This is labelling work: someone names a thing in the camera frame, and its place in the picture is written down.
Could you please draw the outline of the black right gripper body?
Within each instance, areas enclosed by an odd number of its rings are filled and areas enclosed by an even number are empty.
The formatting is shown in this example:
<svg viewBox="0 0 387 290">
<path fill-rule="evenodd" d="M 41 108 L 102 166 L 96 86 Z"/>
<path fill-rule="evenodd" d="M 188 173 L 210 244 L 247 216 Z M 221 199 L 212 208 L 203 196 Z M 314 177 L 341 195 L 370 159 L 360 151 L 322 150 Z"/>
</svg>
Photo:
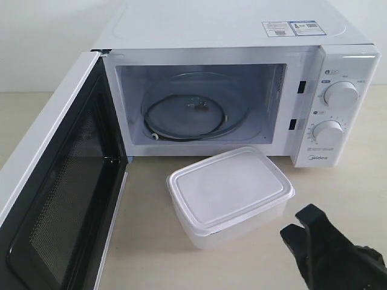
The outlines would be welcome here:
<svg viewBox="0 0 387 290">
<path fill-rule="evenodd" d="M 386 289 L 386 263 L 374 248 L 353 245 L 309 262 L 307 240 L 298 248 L 298 269 L 308 289 Z"/>
</svg>

